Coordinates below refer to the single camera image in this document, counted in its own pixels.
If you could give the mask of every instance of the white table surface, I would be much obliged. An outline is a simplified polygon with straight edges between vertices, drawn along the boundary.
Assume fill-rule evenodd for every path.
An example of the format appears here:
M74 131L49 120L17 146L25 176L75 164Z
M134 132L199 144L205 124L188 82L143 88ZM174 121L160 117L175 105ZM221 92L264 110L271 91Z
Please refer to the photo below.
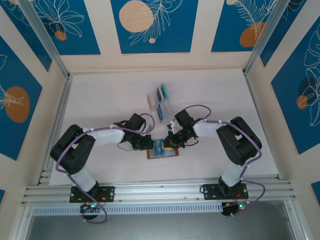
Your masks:
M75 75L61 135L73 124L82 128L105 127L128 120L133 113L149 113L147 95L161 83L167 86L174 113L189 105L203 104L212 110L209 120L229 121L236 116L242 117L263 146L262 158L245 174L278 173L241 69ZM187 111L194 119L207 113L201 107ZM159 125L151 135L153 139L161 139L168 132L165 126ZM121 150L116 144L100 146L91 151L86 167L99 183L143 182L219 177L228 161L218 138L203 137L197 145L179 149L179 156L158 159L147 159L145 151ZM53 168L50 185L70 183Z

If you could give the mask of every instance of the plastic package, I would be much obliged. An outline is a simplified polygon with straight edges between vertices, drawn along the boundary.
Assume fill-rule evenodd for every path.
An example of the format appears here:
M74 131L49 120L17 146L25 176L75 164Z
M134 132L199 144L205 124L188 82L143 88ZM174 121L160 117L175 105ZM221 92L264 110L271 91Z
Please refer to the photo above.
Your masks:
M162 83L147 96L150 113L156 124L169 124L173 118L173 110L169 101L166 85Z

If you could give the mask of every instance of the ventilation grille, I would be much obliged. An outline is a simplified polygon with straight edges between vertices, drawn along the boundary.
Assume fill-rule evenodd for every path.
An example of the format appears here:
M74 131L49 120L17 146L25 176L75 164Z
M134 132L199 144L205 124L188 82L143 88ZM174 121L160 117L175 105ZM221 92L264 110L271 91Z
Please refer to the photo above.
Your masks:
M184 214L184 213L218 213L222 212L222 204L217 202L189 204L121 204L104 207L109 215L128 214ZM86 215L104 214L99 208ZM77 216L80 206L37 206L33 216Z

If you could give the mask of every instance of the gray floor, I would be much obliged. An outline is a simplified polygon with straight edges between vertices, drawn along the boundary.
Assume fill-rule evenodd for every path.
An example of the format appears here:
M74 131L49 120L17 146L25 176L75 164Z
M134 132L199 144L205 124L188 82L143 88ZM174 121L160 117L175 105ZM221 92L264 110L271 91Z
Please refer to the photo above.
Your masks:
M110 215L92 225L80 216L33 217L28 240L291 240L282 202L258 202L235 218L220 213Z

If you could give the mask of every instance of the orange circle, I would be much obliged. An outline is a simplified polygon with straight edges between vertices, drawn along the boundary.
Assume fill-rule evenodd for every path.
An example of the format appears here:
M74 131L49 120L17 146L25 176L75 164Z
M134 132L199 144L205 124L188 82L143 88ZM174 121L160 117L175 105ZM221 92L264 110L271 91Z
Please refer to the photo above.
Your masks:
M20 104L13 101L20 98L23 98L18 101ZM8 101L8 103L5 104L5 111L8 117L16 123L23 123L27 119L30 111L28 93L22 87L12 86L6 91L4 99Z
M255 25L247 27L240 36L240 44L244 48L252 48L256 45L258 37L264 29L265 22L257 22Z
M119 11L119 19L124 29L131 33L143 32L154 23L151 9L140 0L128 1Z
M65 34L63 31L56 31L54 33L54 36L56 37L56 39L58 39L60 41L67 40L67 34Z
M298 106L299 109L303 110L307 107L308 105L308 99L306 96L299 96L298 99L296 100L296 105Z

